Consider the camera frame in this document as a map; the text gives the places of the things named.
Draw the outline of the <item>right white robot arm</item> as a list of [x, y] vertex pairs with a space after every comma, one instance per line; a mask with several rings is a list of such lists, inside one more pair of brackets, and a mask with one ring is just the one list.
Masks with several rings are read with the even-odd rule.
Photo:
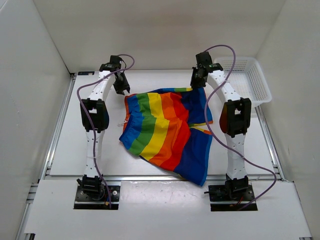
[[248, 189], [249, 179], [245, 169], [244, 143], [251, 122], [252, 102], [241, 97], [224, 76], [219, 63], [213, 63], [209, 52], [195, 55], [196, 67], [192, 68], [190, 85], [204, 87], [208, 83], [223, 103], [219, 126], [225, 135], [228, 155], [224, 193], [236, 200]]

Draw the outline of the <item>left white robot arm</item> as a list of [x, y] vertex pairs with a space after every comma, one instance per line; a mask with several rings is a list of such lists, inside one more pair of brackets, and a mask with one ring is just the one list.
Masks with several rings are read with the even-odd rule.
[[98, 80], [80, 86], [76, 95], [80, 104], [81, 122], [86, 132], [87, 156], [82, 179], [78, 184], [84, 194], [94, 201], [109, 200], [110, 189], [99, 170], [102, 143], [105, 130], [109, 127], [110, 117], [106, 107], [106, 99], [111, 88], [118, 95], [130, 92], [130, 85], [125, 76], [127, 66], [123, 57], [125, 54], [111, 55], [109, 62], [99, 68]]

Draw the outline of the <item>rainbow striped shorts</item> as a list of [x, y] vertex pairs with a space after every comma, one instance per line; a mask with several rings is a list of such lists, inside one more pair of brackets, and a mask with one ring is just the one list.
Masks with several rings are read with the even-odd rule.
[[165, 171], [203, 186], [213, 123], [204, 88], [160, 88], [124, 98], [126, 116], [119, 137], [125, 149]]

